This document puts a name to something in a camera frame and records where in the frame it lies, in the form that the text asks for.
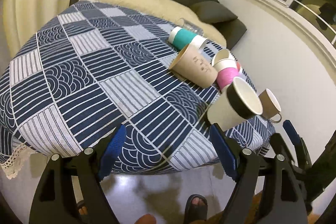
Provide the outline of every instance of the blue gripper pad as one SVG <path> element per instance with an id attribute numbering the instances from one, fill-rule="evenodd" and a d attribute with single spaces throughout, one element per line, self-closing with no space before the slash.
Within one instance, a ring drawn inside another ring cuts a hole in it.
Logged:
<path id="1" fill-rule="evenodd" d="M 289 139 L 291 140 L 293 145 L 299 145 L 301 143 L 301 139 L 299 134 L 296 132 L 294 126 L 292 125 L 290 120 L 285 120 L 283 122 L 283 128 L 286 131 Z"/>
<path id="2" fill-rule="evenodd" d="M 210 126 L 210 141 L 216 150 L 226 175 L 231 177 L 233 180 L 236 180 L 238 178 L 237 159 L 231 152 L 229 146 L 215 125 Z"/>
<path id="3" fill-rule="evenodd" d="M 100 169 L 98 172 L 99 181 L 102 181 L 104 177 L 111 174 L 113 165 L 121 153 L 125 140 L 126 127 L 122 124 L 100 159 Z"/>

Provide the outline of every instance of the patchwork pattern tablecloth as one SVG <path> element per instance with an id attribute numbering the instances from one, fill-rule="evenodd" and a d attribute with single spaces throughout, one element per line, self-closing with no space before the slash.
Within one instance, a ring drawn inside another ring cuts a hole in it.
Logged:
<path id="1" fill-rule="evenodd" d="M 114 172 L 157 174 L 216 162 L 205 113 L 220 92 L 215 84 L 201 89 L 168 70 L 177 55 L 166 43 L 174 26 L 88 1 L 53 18 L 0 79 L 0 162 L 20 144 L 73 156 L 120 123 L 127 140 Z M 203 55 L 210 61 L 220 49 L 209 41 Z M 261 154 L 272 133 L 260 117 L 227 131 Z"/>

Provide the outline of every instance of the screw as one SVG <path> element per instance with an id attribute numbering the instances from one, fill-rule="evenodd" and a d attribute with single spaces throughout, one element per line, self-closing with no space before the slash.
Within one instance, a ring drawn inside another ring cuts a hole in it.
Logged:
<path id="1" fill-rule="evenodd" d="M 284 161 L 284 160 L 285 160 L 285 157 L 284 157 L 283 155 L 279 154 L 279 155 L 277 155 L 277 159 L 278 159 L 279 161 Z"/>
<path id="2" fill-rule="evenodd" d="M 58 159 L 59 159 L 59 155 L 58 155 L 58 154 L 53 154 L 53 155 L 51 156 L 51 159 L 52 159 L 52 160 L 58 160 Z"/>
<path id="3" fill-rule="evenodd" d="M 243 154 L 245 154 L 245 155 L 251 155 L 252 151 L 250 149 L 248 149 L 248 148 L 244 148 L 243 149 Z"/>
<path id="4" fill-rule="evenodd" d="M 93 153 L 93 149 L 91 147 L 84 150 L 84 154 L 86 154 L 86 155 L 90 155 L 92 153 Z"/>

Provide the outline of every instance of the cup with teal sleeve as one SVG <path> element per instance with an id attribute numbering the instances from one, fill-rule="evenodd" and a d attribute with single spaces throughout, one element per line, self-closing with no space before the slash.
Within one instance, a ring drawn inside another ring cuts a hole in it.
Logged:
<path id="1" fill-rule="evenodd" d="M 207 38 L 201 37 L 191 31 L 181 27 L 175 27 L 168 38 L 168 42 L 176 47 L 179 51 L 186 45 L 192 44 L 197 49 L 203 49 L 207 43 Z"/>

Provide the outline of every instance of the white tile floor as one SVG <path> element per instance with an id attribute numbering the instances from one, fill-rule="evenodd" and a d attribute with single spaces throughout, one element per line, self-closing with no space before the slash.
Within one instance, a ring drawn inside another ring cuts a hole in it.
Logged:
<path id="1" fill-rule="evenodd" d="M 46 156 L 33 154 L 15 179 L 8 180 L 0 170 L 0 190 L 23 224 L 28 224 L 34 193 L 46 164 Z M 82 195 L 77 177 L 73 177 L 73 183 L 79 201 Z M 178 224 L 183 221 L 185 203 L 191 194 L 206 197 L 208 216 L 212 216 L 224 209 L 235 182 L 224 174 L 221 165 L 213 165 L 168 175 L 111 175 L 101 186 L 120 223 L 134 223 L 151 213 L 158 224 Z"/>

